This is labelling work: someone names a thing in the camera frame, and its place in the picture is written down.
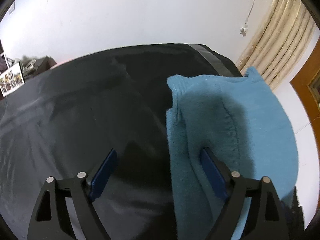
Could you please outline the teal knit sweater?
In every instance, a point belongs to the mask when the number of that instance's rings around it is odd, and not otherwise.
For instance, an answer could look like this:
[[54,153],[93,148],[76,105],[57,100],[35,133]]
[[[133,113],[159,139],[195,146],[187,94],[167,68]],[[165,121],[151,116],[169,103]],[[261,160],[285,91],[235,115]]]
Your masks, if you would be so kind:
[[171,76],[167,137],[178,239],[205,239],[224,205],[200,163],[204,147],[230,170],[271,178],[291,206],[298,177],[294,132],[277,97],[254,67],[243,77]]

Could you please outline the black cloth work mat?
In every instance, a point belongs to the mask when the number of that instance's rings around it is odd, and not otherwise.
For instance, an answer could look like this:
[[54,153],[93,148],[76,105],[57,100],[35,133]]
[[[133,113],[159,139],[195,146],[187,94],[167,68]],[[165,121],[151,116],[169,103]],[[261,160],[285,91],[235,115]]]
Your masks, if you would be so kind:
[[[167,137],[171,76],[243,77],[204,45],[132,46],[87,55],[31,78],[1,100],[1,239],[27,239],[49,176],[118,163],[93,202],[110,239],[178,239]],[[297,191],[283,201],[289,239],[304,233]]]

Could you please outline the cream curtain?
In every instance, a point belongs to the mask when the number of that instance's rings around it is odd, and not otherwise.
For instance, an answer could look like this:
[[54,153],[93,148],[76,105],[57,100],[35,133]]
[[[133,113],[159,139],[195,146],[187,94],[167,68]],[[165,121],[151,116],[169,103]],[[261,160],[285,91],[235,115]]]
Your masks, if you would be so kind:
[[273,0],[236,66],[241,74],[255,67],[274,90],[293,71],[315,29],[316,23],[301,0]]

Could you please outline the wooden window frame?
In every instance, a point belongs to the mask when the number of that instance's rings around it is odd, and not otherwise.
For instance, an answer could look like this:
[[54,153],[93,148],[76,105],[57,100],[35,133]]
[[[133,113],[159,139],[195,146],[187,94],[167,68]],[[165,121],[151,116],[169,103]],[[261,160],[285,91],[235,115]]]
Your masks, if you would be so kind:
[[319,53],[310,55],[304,66],[292,79],[291,85],[307,113],[315,137],[319,137],[319,106],[311,90],[311,83],[319,72]]

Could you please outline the photo collage frame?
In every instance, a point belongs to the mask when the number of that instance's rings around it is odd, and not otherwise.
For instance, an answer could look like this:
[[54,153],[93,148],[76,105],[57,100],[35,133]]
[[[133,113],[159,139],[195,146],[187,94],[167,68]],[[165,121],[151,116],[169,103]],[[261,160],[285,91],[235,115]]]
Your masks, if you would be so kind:
[[18,90],[24,85],[21,64],[18,62],[8,68],[0,78],[1,93],[4,97]]

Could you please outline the white wall switch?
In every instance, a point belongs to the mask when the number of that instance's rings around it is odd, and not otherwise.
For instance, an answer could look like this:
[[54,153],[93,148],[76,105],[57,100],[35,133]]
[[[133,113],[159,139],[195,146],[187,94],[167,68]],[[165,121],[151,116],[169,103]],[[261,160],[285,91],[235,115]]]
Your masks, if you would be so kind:
[[15,10],[15,1],[13,1],[12,5],[8,9],[8,13],[11,14]]

